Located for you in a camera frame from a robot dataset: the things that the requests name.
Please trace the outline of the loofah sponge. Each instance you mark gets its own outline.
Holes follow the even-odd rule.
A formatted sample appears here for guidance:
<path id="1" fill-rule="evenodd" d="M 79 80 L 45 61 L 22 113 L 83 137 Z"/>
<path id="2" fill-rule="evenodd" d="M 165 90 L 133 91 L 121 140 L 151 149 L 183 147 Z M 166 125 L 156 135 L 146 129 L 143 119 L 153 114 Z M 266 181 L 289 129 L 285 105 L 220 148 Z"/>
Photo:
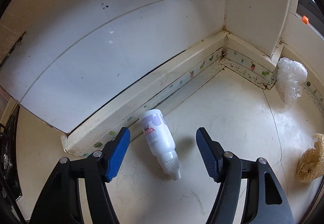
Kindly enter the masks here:
<path id="1" fill-rule="evenodd" d="M 314 147 L 302 154 L 296 171 L 297 180 L 307 184 L 323 176 L 323 134 L 314 134 L 312 138 Z"/>

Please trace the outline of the small white bottle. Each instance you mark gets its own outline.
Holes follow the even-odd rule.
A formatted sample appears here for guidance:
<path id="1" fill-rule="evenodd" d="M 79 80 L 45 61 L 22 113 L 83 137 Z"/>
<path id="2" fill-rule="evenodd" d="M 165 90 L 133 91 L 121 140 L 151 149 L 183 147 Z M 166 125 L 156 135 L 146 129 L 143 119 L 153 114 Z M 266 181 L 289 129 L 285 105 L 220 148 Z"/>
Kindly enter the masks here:
<path id="1" fill-rule="evenodd" d="M 151 150 L 163 172 L 174 181 L 181 178 L 181 163 L 176 152 L 176 144 L 159 109 L 147 110 L 142 114 L 141 127 Z"/>

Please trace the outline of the clear plastic wrap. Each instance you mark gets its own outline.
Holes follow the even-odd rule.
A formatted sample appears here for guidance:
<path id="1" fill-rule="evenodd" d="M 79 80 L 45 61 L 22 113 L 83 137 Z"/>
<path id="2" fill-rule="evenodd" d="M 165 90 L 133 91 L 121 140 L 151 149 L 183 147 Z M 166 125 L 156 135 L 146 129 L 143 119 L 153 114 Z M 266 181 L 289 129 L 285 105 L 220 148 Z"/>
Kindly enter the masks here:
<path id="1" fill-rule="evenodd" d="M 302 84 L 307 77 L 308 71 L 302 63 L 286 57 L 279 59 L 276 89 L 285 104 L 295 103 L 302 95 Z"/>

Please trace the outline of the black gas stove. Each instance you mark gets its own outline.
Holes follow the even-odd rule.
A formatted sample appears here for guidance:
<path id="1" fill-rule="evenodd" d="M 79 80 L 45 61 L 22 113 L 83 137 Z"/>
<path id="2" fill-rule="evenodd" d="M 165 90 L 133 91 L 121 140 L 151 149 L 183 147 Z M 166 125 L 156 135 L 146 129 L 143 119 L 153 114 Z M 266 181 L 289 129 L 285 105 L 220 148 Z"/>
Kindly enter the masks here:
<path id="1" fill-rule="evenodd" d="M 16 106 L 10 114 L 6 125 L 1 124 L 1 174 L 15 200 L 22 196 L 16 159 L 19 109 L 20 107 Z"/>

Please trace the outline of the orange small object on sill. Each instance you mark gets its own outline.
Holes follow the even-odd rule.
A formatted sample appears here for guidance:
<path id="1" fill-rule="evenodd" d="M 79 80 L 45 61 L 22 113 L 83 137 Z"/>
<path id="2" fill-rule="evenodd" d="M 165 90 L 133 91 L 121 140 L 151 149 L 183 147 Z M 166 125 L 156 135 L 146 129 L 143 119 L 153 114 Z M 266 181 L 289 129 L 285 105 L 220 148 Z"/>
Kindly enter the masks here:
<path id="1" fill-rule="evenodd" d="M 306 24 L 309 24 L 309 19 L 305 15 L 302 17 L 302 21 Z"/>

